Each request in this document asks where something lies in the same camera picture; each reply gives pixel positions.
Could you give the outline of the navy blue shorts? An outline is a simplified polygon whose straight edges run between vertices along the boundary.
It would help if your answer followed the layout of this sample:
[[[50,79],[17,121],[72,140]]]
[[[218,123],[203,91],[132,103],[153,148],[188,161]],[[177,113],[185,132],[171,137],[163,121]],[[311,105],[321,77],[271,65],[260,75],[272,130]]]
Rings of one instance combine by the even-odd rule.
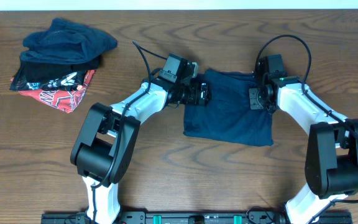
[[[185,136],[272,146],[272,115],[250,108],[249,89],[257,86],[252,73],[206,70],[198,79],[208,84],[211,98],[205,106],[186,105]]]

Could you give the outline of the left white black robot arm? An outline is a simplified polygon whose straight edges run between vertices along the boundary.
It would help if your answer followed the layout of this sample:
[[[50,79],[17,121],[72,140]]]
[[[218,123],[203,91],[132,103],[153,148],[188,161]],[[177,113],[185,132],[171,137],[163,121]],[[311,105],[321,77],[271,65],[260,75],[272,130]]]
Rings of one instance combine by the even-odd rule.
[[[163,68],[149,72],[131,96],[88,111],[70,161],[88,192],[90,223],[114,223],[120,213],[118,183],[129,167],[140,126],[169,104],[204,106],[208,85],[196,80],[198,64],[170,54]]]

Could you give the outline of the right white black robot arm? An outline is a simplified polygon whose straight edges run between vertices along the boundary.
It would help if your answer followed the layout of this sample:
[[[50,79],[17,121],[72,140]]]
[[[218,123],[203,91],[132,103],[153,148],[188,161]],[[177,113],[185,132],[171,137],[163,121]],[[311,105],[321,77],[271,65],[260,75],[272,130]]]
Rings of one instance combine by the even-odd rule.
[[[298,77],[257,76],[250,107],[289,114],[308,135],[306,184],[285,204],[287,223],[316,223],[336,203],[358,203],[358,119],[332,110]]]

